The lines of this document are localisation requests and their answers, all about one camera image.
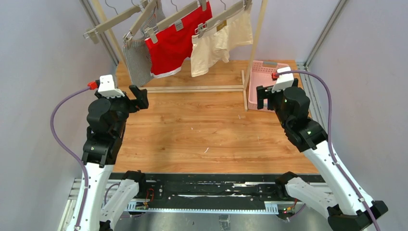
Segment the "grey striped underwear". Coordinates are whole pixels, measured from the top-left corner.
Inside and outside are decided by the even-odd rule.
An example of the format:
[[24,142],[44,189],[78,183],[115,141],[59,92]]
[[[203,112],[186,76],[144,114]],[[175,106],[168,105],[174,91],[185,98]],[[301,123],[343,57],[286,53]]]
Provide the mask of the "grey striped underwear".
[[165,19],[165,15],[162,6],[156,6],[149,13],[149,17],[142,20],[141,28],[136,35],[123,46],[131,83],[137,87],[142,87],[153,79],[153,76],[151,76],[152,62],[145,43],[147,36],[144,29],[156,26],[163,19]]

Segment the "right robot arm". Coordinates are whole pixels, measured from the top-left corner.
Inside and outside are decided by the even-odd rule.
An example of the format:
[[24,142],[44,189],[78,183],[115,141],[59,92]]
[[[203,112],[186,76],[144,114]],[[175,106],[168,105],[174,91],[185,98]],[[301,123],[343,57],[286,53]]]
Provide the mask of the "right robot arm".
[[257,108],[273,110],[291,144],[316,167],[331,194],[315,188],[292,172],[275,183],[282,199],[295,198],[327,219],[334,231],[362,231],[388,212],[384,201],[375,201],[343,165],[324,128],[308,115],[310,99],[297,83],[282,90],[276,86],[256,88]]

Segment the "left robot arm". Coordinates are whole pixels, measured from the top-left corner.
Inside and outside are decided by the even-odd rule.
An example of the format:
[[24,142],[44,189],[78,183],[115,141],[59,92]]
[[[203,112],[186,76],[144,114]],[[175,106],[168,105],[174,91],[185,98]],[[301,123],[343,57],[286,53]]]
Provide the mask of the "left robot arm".
[[83,146],[82,175],[78,200],[67,231],[112,231],[129,202],[136,196],[148,198],[146,175],[127,171],[112,197],[105,201],[106,186],[122,146],[126,121],[131,113],[148,109],[147,90],[129,86],[135,96],[131,100],[125,92],[97,99],[88,107],[87,140]]

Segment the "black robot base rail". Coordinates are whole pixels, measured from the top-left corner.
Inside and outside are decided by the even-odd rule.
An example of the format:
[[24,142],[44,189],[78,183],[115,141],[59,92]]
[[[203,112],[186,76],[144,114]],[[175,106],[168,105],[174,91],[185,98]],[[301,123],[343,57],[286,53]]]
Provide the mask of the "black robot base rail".
[[147,173],[146,186],[127,205],[142,213],[285,214],[300,200],[278,195],[277,174]]

